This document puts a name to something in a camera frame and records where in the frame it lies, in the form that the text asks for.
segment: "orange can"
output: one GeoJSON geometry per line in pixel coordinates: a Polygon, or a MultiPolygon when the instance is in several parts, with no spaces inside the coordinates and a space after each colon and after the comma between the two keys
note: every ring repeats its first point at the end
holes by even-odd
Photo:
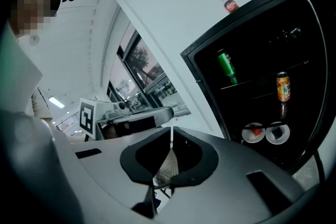
{"type": "Polygon", "coordinates": [[[281,102],[286,102],[290,98],[290,82],[286,72],[277,74],[278,99],[281,102]]]}

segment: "green can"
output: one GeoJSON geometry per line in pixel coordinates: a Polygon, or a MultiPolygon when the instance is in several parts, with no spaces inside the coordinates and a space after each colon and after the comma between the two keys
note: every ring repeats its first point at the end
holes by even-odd
{"type": "Polygon", "coordinates": [[[217,59],[224,71],[225,76],[230,78],[234,77],[236,74],[236,68],[231,62],[230,55],[224,49],[221,49],[218,52],[217,59]]]}

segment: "red food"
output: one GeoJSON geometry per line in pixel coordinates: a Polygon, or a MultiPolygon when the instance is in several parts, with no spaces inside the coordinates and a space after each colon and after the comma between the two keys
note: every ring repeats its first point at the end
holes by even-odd
{"type": "Polygon", "coordinates": [[[263,132],[262,129],[252,129],[251,131],[255,136],[259,136],[263,132]]]}

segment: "white plate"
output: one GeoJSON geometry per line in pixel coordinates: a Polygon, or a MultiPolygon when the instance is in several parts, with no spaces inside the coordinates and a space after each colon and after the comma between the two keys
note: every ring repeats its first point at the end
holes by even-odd
{"type": "MultiPolygon", "coordinates": [[[[253,122],[250,124],[247,124],[245,127],[250,127],[251,125],[256,125],[256,126],[261,126],[262,124],[258,123],[258,122],[253,122]]],[[[257,143],[259,142],[261,139],[264,138],[265,136],[265,129],[262,128],[262,133],[259,134],[258,136],[255,136],[252,132],[252,130],[243,130],[241,132],[241,136],[243,137],[243,139],[248,142],[248,143],[257,143]]]]}
{"type": "Polygon", "coordinates": [[[289,130],[288,125],[275,126],[275,127],[270,127],[270,128],[266,129],[266,139],[268,140],[269,143],[272,143],[274,145],[281,145],[281,144],[283,144],[284,142],[286,142],[288,140],[289,135],[290,135],[290,130],[289,130]],[[277,140],[275,139],[274,135],[272,134],[272,131],[276,127],[280,127],[281,130],[282,130],[282,132],[283,132],[282,137],[280,137],[277,140]]]}

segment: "black cabinet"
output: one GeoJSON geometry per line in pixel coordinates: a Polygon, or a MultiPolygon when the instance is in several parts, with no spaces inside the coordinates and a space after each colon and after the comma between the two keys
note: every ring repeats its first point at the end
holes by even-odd
{"type": "Polygon", "coordinates": [[[294,172],[314,136],[323,136],[317,127],[321,116],[326,118],[322,112],[331,70],[323,34],[310,0],[252,0],[209,29],[181,56],[223,135],[294,172]],[[229,53],[235,66],[235,83],[217,60],[221,49],[229,53]],[[281,71],[287,72],[291,83],[286,117],[281,115],[283,107],[277,97],[276,75],[281,71]],[[279,121],[290,128],[289,139],[281,145],[265,137],[255,144],[242,138],[249,123],[266,128],[279,121]]]}

